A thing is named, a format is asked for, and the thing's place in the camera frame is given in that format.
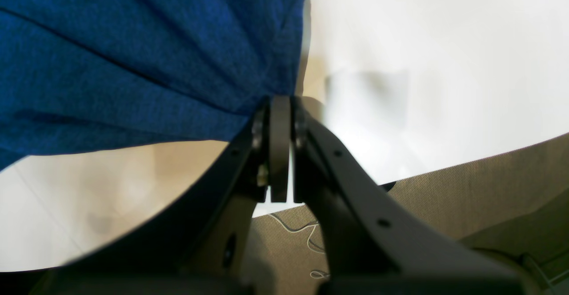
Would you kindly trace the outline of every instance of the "hole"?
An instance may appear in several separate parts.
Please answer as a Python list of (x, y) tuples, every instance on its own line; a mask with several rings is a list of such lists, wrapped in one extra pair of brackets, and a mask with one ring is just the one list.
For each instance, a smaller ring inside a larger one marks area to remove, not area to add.
[(233, 257), (235, 257), (235, 247), (237, 245), (237, 236), (235, 233), (231, 234), (227, 243), (225, 244), (225, 251), (223, 251), (223, 268), (229, 268), (233, 262)]
[(383, 219), (383, 218), (378, 219), (378, 220), (377, 220), (377, 224), (378, 224), (379, 226), (384, 227), (384, 228), (389, 228), (389, 227), (391, 227), (391, 223), (390, 223), (388, 220), (385, 220), (385, 219)]

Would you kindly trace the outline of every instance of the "black metal bracket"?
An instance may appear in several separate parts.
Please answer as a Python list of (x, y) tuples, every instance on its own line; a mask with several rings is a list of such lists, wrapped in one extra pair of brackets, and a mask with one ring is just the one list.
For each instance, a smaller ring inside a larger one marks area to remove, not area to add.
[(331, 280), (319, 293), (523, 293), (514, 273), (401, 208), (298, 97), (263, 103), (191, 189), (118, 241), (51, 270), (35, 293), (252, 293), (236, 282), (252, 212), (269, 184), (273, 201), (286, 200), (290, 143), (294, 200), (313, 211), (325, 241)]

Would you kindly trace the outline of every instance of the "cable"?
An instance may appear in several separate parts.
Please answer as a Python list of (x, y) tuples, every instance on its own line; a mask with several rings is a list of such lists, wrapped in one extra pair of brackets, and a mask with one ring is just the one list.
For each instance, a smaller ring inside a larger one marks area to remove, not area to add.
[(522, 254), (522, 258), (528, 259), (532, 263), (532, 265), (534, 266), (534, 269), (539, 273), (539, 275), (541, 275), (541, 278), (549, 287), (549, 291), (551, 291), (551, 294), (555, 295), (556, 292), (555, 292), (555, 289), (553, 289), (553, 285), (551, 284), (551, 280), (547, 277), (547, 275), (545, 275), (545, 273), (542, 271), (541, 267), (533, 259), (533, 257), (530, 256), (528, 253), (524, 253), (524, 254)]
[[(313, 242), (313, 240), (311, 239), (315, 230), (317, 230), (317, 226), (320, 226), (320, 224), (318, 223), (317, 220), (309, 222), (308, 224), (304, 225), (303, 227), (295, 230), (295, 229), (289, 227), (283, 220), (281, 220), (275, 214), (269, 214), (269, 216), (274, 218), (289, 233), (294, 234), (294, 233), (302, 232), (309, 227), (313, 228), (313, 231), (310, 232), (309, 238), (306, 239), (306, 247), (308, 247), (309, 250), (311, 250), (315, 253), (326, 254), (325, 249), (321, 246), (318, 246), (317, 243)], [(310, 277), (313, 279), (327, 279), (330, 277), (330, 274), (325, 272), (325, 271), (320, 271), (319, 269), (313, 269), (310, 271)]]
[(310, 272), (310, 277), (313, 279), (327, 279), (330, 277), (330, 274), (328, 274), (325, 271), (320, 271), (318, 269), (313, 269), (313, 271)]

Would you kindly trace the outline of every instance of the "metal plate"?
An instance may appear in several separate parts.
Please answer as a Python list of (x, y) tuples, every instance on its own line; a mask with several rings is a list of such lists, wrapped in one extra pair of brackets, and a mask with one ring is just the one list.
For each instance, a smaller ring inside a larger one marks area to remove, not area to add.
[(268, 134), (268, 176), (271, 202), (286, 202), (291, 138), (290, 97), (272, 99)]

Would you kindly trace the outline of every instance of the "blue fabric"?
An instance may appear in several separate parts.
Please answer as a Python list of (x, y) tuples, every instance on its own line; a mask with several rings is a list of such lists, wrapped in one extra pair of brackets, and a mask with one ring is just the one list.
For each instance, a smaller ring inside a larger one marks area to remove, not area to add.
[(0, 170), (25, 155), (231, 140), (292, 95), (304, 0), (0, 0)]

